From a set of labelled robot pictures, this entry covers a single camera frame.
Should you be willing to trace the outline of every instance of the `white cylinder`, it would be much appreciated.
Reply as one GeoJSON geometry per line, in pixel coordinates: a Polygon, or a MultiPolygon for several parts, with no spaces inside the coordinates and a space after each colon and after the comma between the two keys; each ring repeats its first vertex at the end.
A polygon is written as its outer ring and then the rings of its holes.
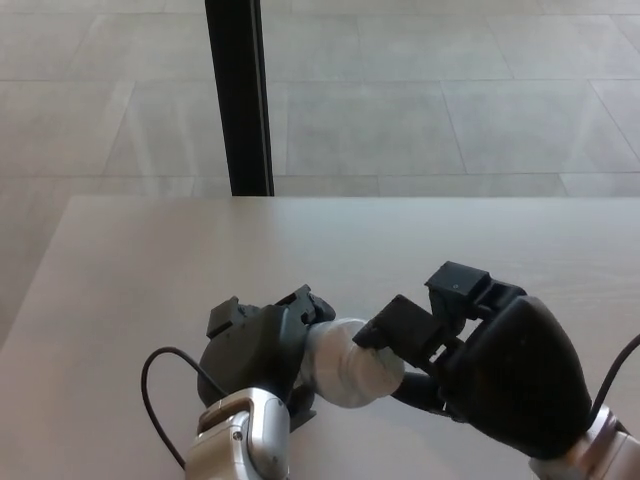
{"type": "Polygon", "coordinates": [[[302,361],[302,380],[328,402],[344,408],[368,405],[395,392],[404,362],[390,349],[363,349],[353,337],[364,320],[343,318],[311,328],[302,361]]]}

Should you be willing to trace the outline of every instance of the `black metal frame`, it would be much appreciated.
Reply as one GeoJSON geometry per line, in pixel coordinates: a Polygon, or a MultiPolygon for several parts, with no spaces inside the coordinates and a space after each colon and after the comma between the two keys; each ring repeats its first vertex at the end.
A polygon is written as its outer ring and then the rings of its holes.
{"type": "Polygon", "coordinates": [[[205,0],[231,193],[273,196],[260,0],[205,0]]]}

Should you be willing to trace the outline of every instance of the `table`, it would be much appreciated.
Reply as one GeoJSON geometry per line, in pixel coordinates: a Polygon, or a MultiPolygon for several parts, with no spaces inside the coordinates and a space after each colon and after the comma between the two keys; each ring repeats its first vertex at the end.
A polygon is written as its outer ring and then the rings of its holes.
{"type": "MultiPolygon", "coordinates": [[[[179,479],[140,399],[155,348],[198,357],[208,311],[257,305],[304,283],[340,316],[396,293],[428,306],[446,260],[541,297],[580,354],[592,392],[640,331],[640,201],[631,199],[73,199],[0,351],[0,478],[179,479]]],[[[608,404],[640,432],[640,355],[608,404]]],[[[186,453],[202,411],[195,376],[160,358],[158,416],[186,453]]],[[[291,478],[530,478],[527,459],[471,427],[382,400],[318,402],[293,435],[291,478]]]]}

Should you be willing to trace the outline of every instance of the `floor tile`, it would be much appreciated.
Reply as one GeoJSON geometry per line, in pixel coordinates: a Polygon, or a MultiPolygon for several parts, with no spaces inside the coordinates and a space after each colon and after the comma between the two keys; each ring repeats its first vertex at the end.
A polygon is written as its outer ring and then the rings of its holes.
{"type": "Polygon", "coordinates": [[[416,0],[425,14],[509,15],[542,13],[536,0],[416,0]]]}
{"type": "Polygon", "coordinates": [[[290,88],[290,175],[463,171],[437,83],[290,88]]]}
{"type": "Polygon", "coordinates": [[[106,175],[227,175],[214,82],[138,83],[106,175]]]}
{"type": "Polygon", "coordinates": [[[640,155],[640,81],[600,80],[591,84],[631,148],[640,155]]]}
{"type": "Polygon", "coordinates": [[[287,173],[287,117],[289,93],[284,83],[267,85],[269,130],[271,137],[271,167],[274,175],[287,173]]]}
{"type": "Polygon", "coordinates": [[[360,80],[355,17],[262,16],[267,79],[360,80]]]}
{"type": "Polygon", "coordinates": [[[0,346],[15,319],[71,195],[97,178],[0,179],[0,346]]]}
{"type": "Polygon", "coordinates": [[[516,78],[640,77],[640,54],[608,16],[496,16],[488,21],[516,78]]]}
{"type": "Polygon", "coordinates": [[[296,13],[403,14],[417,13],[416,0],[293,0],[296,13]]]}
{"type": "Polygon", "coordinates": [[[69,77],[80,80],[213,79],[200,14],[98,15],[69,77]]]}
{"type": "Polygon", "coordinates": [[[200,198],[227,198],[231,196],[229,179],[224,177],[204,178],[195,180],[193,196],[200,198]]]}
{"type": "Polygon", "coordinates": [[[86,34],[91,15],[0,14],[0,80],[56,80],[86,34]]]}
{"type": "Polygon", "coordinates": [[[444,82],[469,173],[640,171],[585,81],[444,82]]]}
{"type": "Polygon", "coordinates": [[[204,13],[204,0],[167,0],[164,10],[169,13],[204,13]]]}
{"type": "Polygon", "coordinates": [[[98,193],[146,197],[190,197],[193,185],[193,177],[103,177],[98,193]]]}
{"type": "Polygon", "coordinates": [[[572,197],[640,197],[637,173],[574,173],[561,177],[572,197]]]}
{"type": "Polygon", "coordinates": [[[482,17],[358,18],[365,80],[511,78],[482,17]]]}
{"type": "Polygon", "coordinates": [[[620,14],[640,13],[639,0],[539,0],[545,13],[620,14]]]}
{"type": "Polygon", "coordinates": [[[556,174],[380,177],[387,197],[563,197],[556,174]]]}
{"type": "MultiPolygon", "coordinates": [[[[262,0],[263,12],[290,12],[291,0],[262,0]]],[[[204,13],[204,0],[167,0],[165,11],[171,13],[204,13]]]]}
{"type": "Polygon", "coordinates": [[[377,197],[377,177],[274,177],[277,197],[377,197]]]}
{"type": "Polygon", "coordinates": [[[0,0],[0,12],[157,13],[165,0],[0,0]]]}
{"type": "Polygon", "coordinates": [[[0,83],[0,176],[99,175],[131,83],[0,83]]]}

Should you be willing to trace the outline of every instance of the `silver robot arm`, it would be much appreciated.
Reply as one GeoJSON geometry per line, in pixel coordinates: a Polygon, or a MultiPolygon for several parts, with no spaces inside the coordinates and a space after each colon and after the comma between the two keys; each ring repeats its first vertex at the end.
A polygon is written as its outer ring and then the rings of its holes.
{"type": "Polygon", "coordinates": [[[640,478],[640,443],[624,429],[608,407],[564,456],[531,459],[541,480],[632,480],[640,478]]]}
{"type": "Polygon", "coordinates": [[[249,388],[202,414],[186,459],[187,480],[284,480],[289,412],[276,396],[249,388]]]}

